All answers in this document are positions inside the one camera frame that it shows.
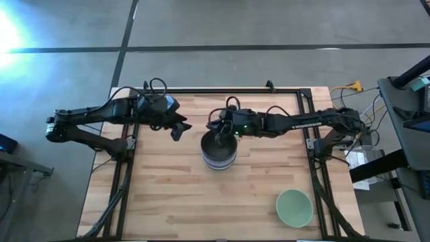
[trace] concrete floor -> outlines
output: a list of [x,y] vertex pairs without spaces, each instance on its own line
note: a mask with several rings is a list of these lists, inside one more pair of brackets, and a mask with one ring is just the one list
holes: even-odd
[[[0,48],[120,46],[131,3],[0,1],[0,23],[8,31]],[[429,21],[417,0],[140,0],[129,45],[428,43]],[[401,74],[429,51],[128,53],[119,86],[141,86],[161,77],[170,87],[262,86],[271,79],[277,86],[329,87],[360,80],[369,89],[379,78]],[[117,58],[118,53],[0,55],[0,133],[19,141],[18,155],[55,167],[35,194],[29,189],[12,241],[75,236],[94,152],[75,143],[48,142],[44,122],[57,108],[102,104]],[[363,111],[377,94],[369,91],[345,102]],[[399,148],[389,118],[379,131],[378,148]],[[418,241],[414,232],[386,227],[398,222],[392,204],[360,205],[360,212],[369,236]]]

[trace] green bowl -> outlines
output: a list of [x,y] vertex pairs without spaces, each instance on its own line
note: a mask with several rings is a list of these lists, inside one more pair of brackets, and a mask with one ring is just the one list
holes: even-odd
[[286,225],[300,228],[307,225],[314,214],[312,202],[298,190],[286,190],[276,200],[276,212]]

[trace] yellow connector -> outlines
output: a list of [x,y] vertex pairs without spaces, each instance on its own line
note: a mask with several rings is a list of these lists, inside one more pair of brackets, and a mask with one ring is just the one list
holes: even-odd
[[354,81],[354,84],[353,85],[349,85],[348,87],[351,88],[351,89],[354,89],[354,90],[356,90],[358,92],[363,91],[363,88],[361,87],[360,81]]

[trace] light green ceramic bowl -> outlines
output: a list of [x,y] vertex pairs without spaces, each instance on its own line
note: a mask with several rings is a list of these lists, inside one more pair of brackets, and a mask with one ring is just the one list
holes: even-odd
[[300,228],[307,225],[314,214],[312,202],[298,190],[286,190],[276,200],[276,212],[286,225]]

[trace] wooden table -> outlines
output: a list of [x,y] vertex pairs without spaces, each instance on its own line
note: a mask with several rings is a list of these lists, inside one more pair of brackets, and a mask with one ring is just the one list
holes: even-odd
[[[327,87],[310,87],[316,110],[331,107]],[[125,97],[128,90],[117,97]],[[170,130],[151,131],[141,126],[132,182],[124,221],[123,239],[182,240],[281,240],[320,239],[309,174],[308,158],[301,130],[270,138],[243,137],[238,157],[224,171],[206,166],[200,153],[200,139],[207,132],[208,114],[225,106],[225,94],[175,94],[181,104],[178,113],[188,117],[191,130],[179,142]],[[238,94],[242,108],[265,112],[279,105],[298,114],[298,103],[291,94]],[[324,136],[330,128],[322,127]],[[122,125],[105,123],[102,135],[120,137]],[[109,159],[98,153],[94,166]],[[337,160],[327,163],[335,203],[354,229],[364,234],[347,166]],[[90,179],[78,235],[85,234],[108,204],[115,163],[95,171]],[[277,196],[297,189],[311,198],[314,216],[300,229],[283,224],[276,215]],[[116,228],[114,214],[112,230]],[[331,222],[325,206],[329,231]]]

